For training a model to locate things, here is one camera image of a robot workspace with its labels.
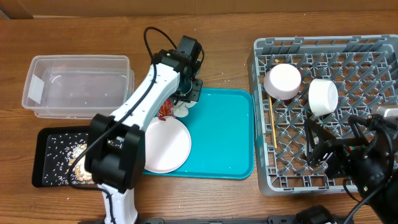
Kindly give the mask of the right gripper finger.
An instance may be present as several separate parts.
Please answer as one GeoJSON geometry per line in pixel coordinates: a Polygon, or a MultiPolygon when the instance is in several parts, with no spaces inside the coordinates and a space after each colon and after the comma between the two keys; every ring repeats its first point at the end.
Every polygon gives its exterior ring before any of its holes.
{"type": "Polygon", "coordinates": [[[307,164],[309,166],[316,166],[321,161],[326,162],[331,153],[326,151],[325,143],[327,140],[337,138],[311,119],[305,120],[304,130],[306,142],[309,141],[313,148],[312,154],[307,159],[307,164]]]}
{"type": "Polygon", "coordinates": [[[363,131],[365,129],[368,131],[375,131],[377,122],[378,117],[376,115],[370,115],[367,118],[350,115],[348,118],[348,123],[354,134],[354,138],[349,139],[348,147],[357,148],[359,146],[364,146],[365,148],[374,148],[378,139],[377,134],[371,141],[368,141],[363,131]]]}

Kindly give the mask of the red snack wrapper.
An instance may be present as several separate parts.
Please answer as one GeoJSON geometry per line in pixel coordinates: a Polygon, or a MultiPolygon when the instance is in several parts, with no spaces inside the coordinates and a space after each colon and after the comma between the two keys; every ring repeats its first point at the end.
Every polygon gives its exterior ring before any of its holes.
{"type": "Polygon", "coordinates": [[[167,99],[157,112],[158,119],[161,121],[165,121],[166,118],[168,117],[174,118],[175,116],[172,111],[173,108],[174,108],[174,103],[172,102],[171,99],[167,99]]]}

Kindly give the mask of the pale green bowl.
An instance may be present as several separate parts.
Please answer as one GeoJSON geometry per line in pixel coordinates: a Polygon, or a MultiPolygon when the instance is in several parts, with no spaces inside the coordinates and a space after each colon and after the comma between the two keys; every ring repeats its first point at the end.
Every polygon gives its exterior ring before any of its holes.
{"type": "Polygon", "coordinates": [[[308,103],[316,116],[330,114],[338,104],[338,90],[330,80],[314,79],[308,90],[308,103]]]}

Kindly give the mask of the large white plate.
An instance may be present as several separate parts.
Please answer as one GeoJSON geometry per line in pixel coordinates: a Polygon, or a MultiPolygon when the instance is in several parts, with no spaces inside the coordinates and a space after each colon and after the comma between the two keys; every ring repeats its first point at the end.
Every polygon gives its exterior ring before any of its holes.
{"type": "Polygon", "coordinates": [[[153,118],[146,131],[145,170],[165,174],[181,167],[190,155],[192,139],[176,118],[153,118]]]}

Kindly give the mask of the wooden chopstick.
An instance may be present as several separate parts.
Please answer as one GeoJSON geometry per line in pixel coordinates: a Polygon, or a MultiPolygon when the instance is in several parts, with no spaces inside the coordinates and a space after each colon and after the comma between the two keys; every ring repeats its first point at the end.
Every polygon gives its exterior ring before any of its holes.
{"type": "Polygon", "coordinates": [[[270,119],[271,119],[271,126],[272,126],[272,137],[274,143],[274,149],[277,149],[277,138],[276,138],[276,131],[275,131],[275,122],[274,122],[274,110],[272,105],[272,97],[268,94],[268,101],[269,101],[269,112],[270,112],[270,119]]]}

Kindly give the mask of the pink white bowl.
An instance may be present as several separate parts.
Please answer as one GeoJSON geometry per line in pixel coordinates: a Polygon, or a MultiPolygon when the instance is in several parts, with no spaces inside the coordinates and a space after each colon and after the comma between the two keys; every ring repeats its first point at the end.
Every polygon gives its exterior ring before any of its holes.
{"type": "Polygon", "coordinates": [[[293,65],[282,63],[270,69],[264,77],[265,91],[277,100],[289,100],[299,92],[301,74],[293,65]]]}

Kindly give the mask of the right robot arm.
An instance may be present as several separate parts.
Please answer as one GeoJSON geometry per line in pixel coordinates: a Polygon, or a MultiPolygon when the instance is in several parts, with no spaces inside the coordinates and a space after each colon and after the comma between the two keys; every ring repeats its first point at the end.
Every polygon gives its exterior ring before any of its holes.
{"type": "Polygon", "coordinates": [[[338,139],[311,119],[304,122],[307,164],[326,162],[331,179],[352,181],[362,197],[345,218],[368,205],[383,223],[397,223],[397,123],[373,114],[368,118],[351,115],[353,138],[338,139]]]}

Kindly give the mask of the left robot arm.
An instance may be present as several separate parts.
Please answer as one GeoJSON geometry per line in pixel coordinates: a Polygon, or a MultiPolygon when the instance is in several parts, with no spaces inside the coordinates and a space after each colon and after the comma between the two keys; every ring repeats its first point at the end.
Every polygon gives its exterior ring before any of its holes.
{"type": "Polygon", "coordinates": [[[154,54],[146,79],[109,116],[90,123],[85,169],[103,194],[104,223],[136,223],[133,188],[144,171],[145,131],[165,101],[197,102],[203,82],[195,77],[203,48],[183,36],[177,47],[154,54]]]}

